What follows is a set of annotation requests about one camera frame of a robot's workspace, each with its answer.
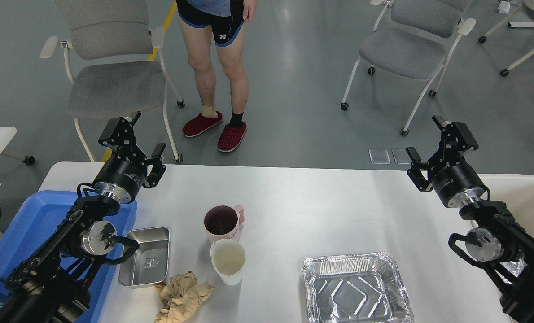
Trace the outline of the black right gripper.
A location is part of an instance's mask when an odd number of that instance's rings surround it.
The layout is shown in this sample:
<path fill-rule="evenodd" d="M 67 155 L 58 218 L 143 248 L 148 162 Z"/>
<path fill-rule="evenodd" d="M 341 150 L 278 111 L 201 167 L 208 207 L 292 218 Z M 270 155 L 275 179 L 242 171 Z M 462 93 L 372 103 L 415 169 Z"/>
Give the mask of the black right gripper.
<path fill-rule="evenodd" d="M 488 192 L 472 166 L 466 161 L 464 153 L 477 150 L 479 145 L 466 123 L 450 122 L 442 116 L 432 116 L 441 131 L 438 150 L 423 162 L 416 148 L 406 147 L 411 159 L 408 177 L 420 192 L 434 192 L 443 206 L 462 207 Z M 427 171 L 427 178 L 422 171 Z"/>

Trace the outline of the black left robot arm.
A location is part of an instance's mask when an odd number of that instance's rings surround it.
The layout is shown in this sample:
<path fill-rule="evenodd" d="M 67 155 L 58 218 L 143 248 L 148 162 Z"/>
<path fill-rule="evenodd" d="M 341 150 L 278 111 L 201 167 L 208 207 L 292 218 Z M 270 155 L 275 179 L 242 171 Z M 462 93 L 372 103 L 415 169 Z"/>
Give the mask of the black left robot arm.
<path fill-rule="evenodd" d="M 112 154 L 91 183 L 81 183 L 63 221 L 27 259 L 0 277 L 0 323 L 73 323 L 89 309 L 89 288 L 102 266 L 115 266 L 139 248 L 117 235 L 105 217 L 158 185 L 165 143 L 151 156 L 136 145 L 132 117 L 109 120 L 99 143 Z"/>

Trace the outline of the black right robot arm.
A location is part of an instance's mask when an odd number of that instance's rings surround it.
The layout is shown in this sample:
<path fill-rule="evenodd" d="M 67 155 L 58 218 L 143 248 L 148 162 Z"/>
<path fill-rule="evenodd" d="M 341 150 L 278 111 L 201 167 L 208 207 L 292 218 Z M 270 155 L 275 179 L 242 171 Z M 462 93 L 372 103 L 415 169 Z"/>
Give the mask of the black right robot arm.
<path fill-rule="evenodd" d="M 448 239 L 452 251 L 485 271 L 499 289 L 502 311 L 518 323 L 534 323 L 534 238 L 515 220 L 503 201 L 494 201 L 464 155 L 479 145 L 466 123 L 433 116 L 441 131 L 438 150 L 423 161 L 414 147 L 407 172 L 421 192 L 436 192 L 443 206 L 459 209 L 476 227 Z"/>

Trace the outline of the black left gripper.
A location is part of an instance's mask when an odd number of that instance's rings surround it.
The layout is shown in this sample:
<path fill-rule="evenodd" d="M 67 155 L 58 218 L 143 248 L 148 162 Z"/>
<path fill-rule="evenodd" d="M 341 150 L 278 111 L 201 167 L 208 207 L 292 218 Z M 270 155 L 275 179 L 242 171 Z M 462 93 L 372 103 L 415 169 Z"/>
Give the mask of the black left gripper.
<path fill-rule="evenodd" d="M 112 150 L 112 155 L 93 180 L 92 188 L 99 196 L 120 204 L 133 202 L 140 188 L 156 187 L 166 171 L 162 158 L 166 143 L 158 143 L 151 157 L 136 145 L 133 127 L 140 115 L 136 112 L 131 119 L 112 118 L 98 139 L 100 145 Z"/>

